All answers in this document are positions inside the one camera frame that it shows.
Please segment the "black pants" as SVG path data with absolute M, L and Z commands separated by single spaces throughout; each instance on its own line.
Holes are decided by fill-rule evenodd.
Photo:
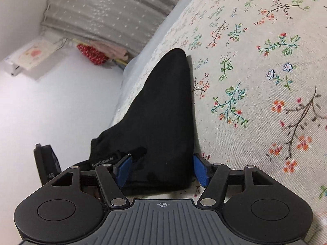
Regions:
M 182 49 L 167 52 L 122 120 L 91 140 L 91 159 L 117 152 L 132 155 L 132 171 L 122 188 L 125 195 L 189 187 L 195 139 L 190 72 Z

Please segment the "light blue bed sheet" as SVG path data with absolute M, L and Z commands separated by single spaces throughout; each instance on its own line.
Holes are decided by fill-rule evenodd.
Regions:
M 139 55 L 128 63 L 124 69 L 123 80 L 120 89 L 120 94 L 122 96 L 128 94 L 128 92 L 132 90 L 136 84 L 136 81 L 138 80 L 138 77 L 143 71 L 143 68 L 150 61 L 155 49 L 163 41 L 166 33 L 178 20 L 180 14 L 191 3 L 191 1 L 192 0 L 179 0 L 170 14 L 157 28 L 155 34 L 152 36 L 143 50 L 139 53 Z

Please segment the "red patterned cloth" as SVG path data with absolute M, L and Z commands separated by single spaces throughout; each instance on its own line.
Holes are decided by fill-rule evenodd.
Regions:
M 83 56 L 87 57 L 94 65 L 103 65 L 109 60 L 103 52 L 98 51 L 90 45 L 78 44 L 76 47 Z

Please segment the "floral white bed cover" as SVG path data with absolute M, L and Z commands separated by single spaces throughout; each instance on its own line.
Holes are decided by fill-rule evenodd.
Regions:
M 255 165 L 303 198 L 326 244 L 326 0 L 192 0 L 125 92 L 117 123 L 173 48 L 190 58 L 197 148 Z

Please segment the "grey dotted curtain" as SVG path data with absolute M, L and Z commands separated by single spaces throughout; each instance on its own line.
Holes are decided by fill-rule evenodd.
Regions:
M 48 0 L 41 25 L 138 55 L 179 0 Z

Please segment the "white wall air conditioner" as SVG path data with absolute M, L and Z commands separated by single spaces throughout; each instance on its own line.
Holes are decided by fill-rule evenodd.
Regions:
M 4 70 L 17 76 L 22 70 L 30 71 L 57 50 L 49 40 L 37 37 L 4 59 Z

